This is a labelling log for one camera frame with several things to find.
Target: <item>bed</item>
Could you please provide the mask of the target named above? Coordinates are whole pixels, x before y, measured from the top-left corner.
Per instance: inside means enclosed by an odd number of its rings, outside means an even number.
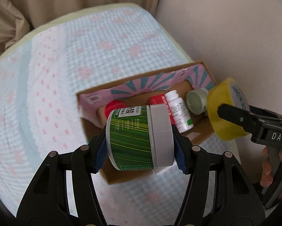
[[[2,203],[15,216],[48,152],[72,152],[87,143],[77,92],[191,61],[147,11],[132,3],[83,9],[25,35],[0,56]],[[216,135],[201,146],[239,157],[234,141]],[[212,176],[205,215],[212,207]],[[174,165],[151,179],[108,185],[98,173],[93,180],[107,223],[166,225],[175,221],[189,176]],[[77,215],[70,172],[67,186],[70,212]]]

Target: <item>gray lid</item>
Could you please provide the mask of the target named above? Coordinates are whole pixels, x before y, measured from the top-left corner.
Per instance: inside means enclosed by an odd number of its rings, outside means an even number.
[[[172,166],[174,163],[174,138],[167,107],[165,104],[151,105],[150,110],[157,167]]]

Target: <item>bottle label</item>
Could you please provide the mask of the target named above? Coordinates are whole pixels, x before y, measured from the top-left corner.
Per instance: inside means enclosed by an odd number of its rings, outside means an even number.
[[[192,125],[189,112],[183,102],[172,106],[170,109],[178,129],[183,127],[182,125],[185,123],[187,123],[188,126]]]
[[[114,110],[110,147],[120,170],[153,169],[146,106]]]

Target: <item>beige wall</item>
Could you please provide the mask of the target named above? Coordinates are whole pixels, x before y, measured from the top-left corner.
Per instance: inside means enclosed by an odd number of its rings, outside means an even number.
[[[156,19],[218,81],[233,77],[251,105],[282,114],[282,0],[160,0]],[[258,181],[263,146],[237,144]]]

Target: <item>red cap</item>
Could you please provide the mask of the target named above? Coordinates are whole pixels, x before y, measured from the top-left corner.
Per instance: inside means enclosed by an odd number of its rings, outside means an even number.
[[[124,102],[120,100],[113,100],[106,105],[105,110],[104,110],[104,115],[106,118],[108,118],[108,116],[110,115],[110,113],[113,110],[126,108],[126,107],[127,105]]]

